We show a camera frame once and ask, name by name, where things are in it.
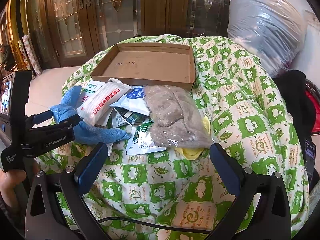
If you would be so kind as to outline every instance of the cardboard box lid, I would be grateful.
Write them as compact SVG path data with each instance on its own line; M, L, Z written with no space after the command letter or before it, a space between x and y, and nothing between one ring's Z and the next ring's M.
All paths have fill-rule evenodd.
M92 72L93 80L117 78L128 85L172 85L191 91L195 63L190 46L169 43L120 43Z

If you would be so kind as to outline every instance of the screw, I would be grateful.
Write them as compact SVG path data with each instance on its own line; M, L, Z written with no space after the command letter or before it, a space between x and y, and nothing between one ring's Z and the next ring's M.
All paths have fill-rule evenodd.
M41 177L44 174L44 171L38 171L37 172L37 177Z
M74 170L73 166L66 167L66 173L73 172L73 170Z
M247 173L247 174L251 174L252 173L252 169L249 168L249 167L245 167L244 168L244 172Z
M281 178L281 173L280 172L275 172L275 173L273 173L277 178Z

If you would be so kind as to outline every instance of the small screen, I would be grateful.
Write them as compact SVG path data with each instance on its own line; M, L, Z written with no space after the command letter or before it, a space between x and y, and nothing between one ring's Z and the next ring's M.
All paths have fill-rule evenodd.
M10 114L10 94L12 88L12 78L4 80L1 86L1 105L0 113L8 115Z

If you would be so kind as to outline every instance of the blue towel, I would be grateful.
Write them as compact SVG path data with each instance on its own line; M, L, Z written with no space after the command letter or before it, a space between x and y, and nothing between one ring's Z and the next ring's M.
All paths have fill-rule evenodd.
M81 86L72 87L63 96L61 104L50 107L56 123L77 114L75 106L80 96L81 88ZM75 142L81 144L111 143L131 137L130 134L122 129L98 128L87 125L84 121L79 122L79 124L73 128L73 131L75 134Z

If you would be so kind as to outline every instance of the blue gripper pad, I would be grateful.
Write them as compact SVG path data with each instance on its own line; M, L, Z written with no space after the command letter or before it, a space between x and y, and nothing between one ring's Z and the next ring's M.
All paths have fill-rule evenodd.
M232 157L217 143L212 144L210 147L210 160L218 171L228 192L237 197L241 188L239 178L239 172L242 170L241 165L237 163L236 159L232 160Z
M107 145L105 143L98 143L90 154L83 157L78 163L74 179L78 184L79 195L86 194L90 191L107 157Z
M33 125L40 124L40 123L42 123L44 121L49 120L51 117L52 117L52 111L51 110L45 111L45 112L40 113L40 114L36 114L35 117L32 120L32 124Z

